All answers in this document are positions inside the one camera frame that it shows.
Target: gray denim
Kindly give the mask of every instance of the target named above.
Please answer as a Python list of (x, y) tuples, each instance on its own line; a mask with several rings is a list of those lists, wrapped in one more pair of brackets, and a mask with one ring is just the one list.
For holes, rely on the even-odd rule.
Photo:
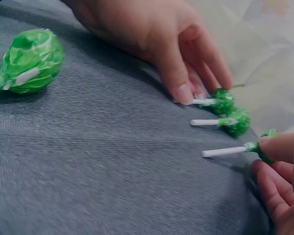
[(57, 81), (0, 93), (0, 235), (262, 235), (269, 218), (249, 174), (257, 156), (205, 160), (234, 140), (172, 103), (156, 73), (91, 36), (56, 0), (0, 3), (1, 56), (46, 27), (65, 48)]

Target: lollipop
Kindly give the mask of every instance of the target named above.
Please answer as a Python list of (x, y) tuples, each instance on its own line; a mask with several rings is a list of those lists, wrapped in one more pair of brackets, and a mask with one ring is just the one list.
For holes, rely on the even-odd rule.
[(210, 99), (194, 99), (193, 104), (199, 104), (202, 107), (210, 107), (213, 113), (217, 115), (228, 114), (234, 106), (235, 99), (222, 88), (216, 89)]
[[(270, 129), (266, 133), (264, 133), (261, 137), (264, 137), (264, 136), (275, 137), (277, 135), (278, 135), (277, 130)], [(273, 163), (273, 161), (261, 151), (259, 147), (259, 142), (248, 142), (241, 147), (207, 150), (202, 152), (202, 156), (204, 158), (210, 158), (214, 156), (243, 153), (243, 152), (255, 152), (258, 154), (259, 158), (262, 159), (264, 162)]]
[(246, 133), (250, 125), (249, 113), (244, 108), (234, 108), (232, 112), (224, 118), (215, 120), (192, 120), (192, 126), (216, 125), (224, 126), (228, 133), (237, 138)]
[(23, 32), (4, 56), (0, 90), (19, 94), (37, 92), (55, 79), (63, 60), (63, 48), (50, 30)]

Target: candy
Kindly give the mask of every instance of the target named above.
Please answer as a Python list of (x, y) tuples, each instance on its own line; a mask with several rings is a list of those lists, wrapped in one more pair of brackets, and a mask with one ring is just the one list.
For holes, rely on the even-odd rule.
[(34, 93), (51, 83), (64, 61), (63, 48), (48, 29), (34, 29), (15, 37), (0, 69), (0, 90)]
[(198, 99), (194, 100), (194, 102), (197, 102), (202, 107), (210, 107), (216, 115), (222, 115), (229, 114), (232, 111), (235, 99), (229, 91), (218, 88), (211, 96), (211, 99), (204, 99), (203, 101), (206, 102), (203, 103), (199, 103), (199, 101)]
[(244, 108), (234, 108), (232, 112), (224, 117), (215, 120), (192, 120), (192, 126), (216, 125), (224, 126), (227, 132), (234, 138), (246, 133), (250, 125), (249, 113)]
[[(276, 137), (278, 136), (278, 131), (275, 129), (270, 129), (266, 133), (264, 133), (261, 137), (264, 136), (271, 136)], [(234, 147), (234, 148), (223, 148), (223, 149), (215, 149), (215, 150), (206, 150), (202, 152), (202, 156), (204, 158), (210, 158), (214, 156), (221, 156), (221, 155), (228, 155), (234, 153), (243, 153), (243, 152), (255, 152), (258, 154), (259, 158), (262, 159), (266, 163), (273, 163), (274, 161), (271, 160), (268, 156), (266, 156), (259, 147), (259, 142), (247, 142), (243, 146)]]

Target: white lollipop stick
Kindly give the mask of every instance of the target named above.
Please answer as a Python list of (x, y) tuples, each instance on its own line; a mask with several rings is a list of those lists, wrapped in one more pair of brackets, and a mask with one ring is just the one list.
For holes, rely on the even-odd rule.
[(191, 120), (192, 126), (215, 126), (219, 124), (219, 120)]
[(206, 150), (206, 151), (202, 152), (202, 157), (203, 158), (210, 158), (210, 157), (228, 155), (228, 154), (234, 154), (234, 153), (244, 153), (246, 151), (247, 151), (247, 148), (245, 146), (234, 147), (234, 148)]
[[(21, 73), (19, 76), (15, 78), (15, 85), (20, 86), (32, 79), (33, 77), (37, 76), (40, 73), (40, 70), (36, 67)], [(3, 87), (4, 91), (7, 91), (11, 86), (11, 81), (8, 81), (5, 86)]]
[(216, 102), (215, 99), (193, 99), (191, 104), (201, 104), (201, 105), (212, 105)]

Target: green candy wrapper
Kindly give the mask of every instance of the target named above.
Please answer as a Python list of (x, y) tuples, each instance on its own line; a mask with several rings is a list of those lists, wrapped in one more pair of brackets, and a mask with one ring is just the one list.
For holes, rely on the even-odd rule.
[(0, 91), (35, 93), (50, 84), (64, 61), (56, 35), (48, 29), (34, 29), (16, 36), (0, 69)]
[[(270, 129), (266, 133), (261, 135), (261, 137), (265, 137), (265, 136), (276, 137), (276, 136), (278, 136), (278, 132), (277, 132), (276, 129)], [(256, 143), (248, 142), (248, 143), (244, 144), (244, 146), (247, 148), (246, 152), (255, 152), (255, 153), (257, 153), (258, 156), (260, 157), (260, 159), (262, 159), (264, 162), (266, 162), (266, 163), (273, 163), (274, 162), (273, 160), (268, 158), (263, 153), (263, 151), (261, 151), (261, 149), (259, 147), (259, 142), (256, 142)]]
[(210, 102), (200, 104), (199, 106), (208, 107), (208, 109), (216, 115), (229, 114), (232, 111), (235, 102), (233, 95), (222, 88), (216, 89), (211, 98), (206, 100), (209, 100)]

